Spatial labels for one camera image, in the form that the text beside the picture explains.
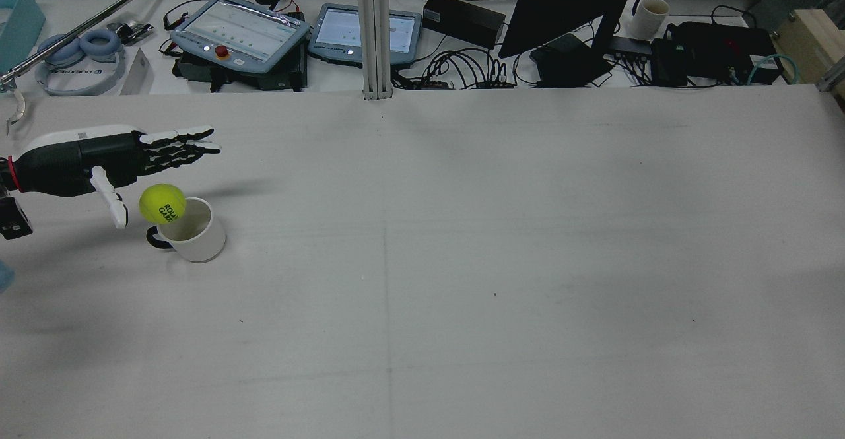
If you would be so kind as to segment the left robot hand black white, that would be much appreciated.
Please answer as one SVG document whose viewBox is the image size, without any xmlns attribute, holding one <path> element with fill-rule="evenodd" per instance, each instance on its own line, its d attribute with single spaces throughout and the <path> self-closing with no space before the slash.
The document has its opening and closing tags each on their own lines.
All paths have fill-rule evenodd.
<svg viewBox="0 0 845 439">
<path fill-rule="evenodd" d="M 139 177 L 218 154 L 209 125 L 148 134 L 127 124 L 70 129 L 41 135 L 19 156 L 2 160 L 2 187 L 21 193 L 77 197 L 99 193 L 117 229 L 129 222 L 118 188 Z"/>
</svg>

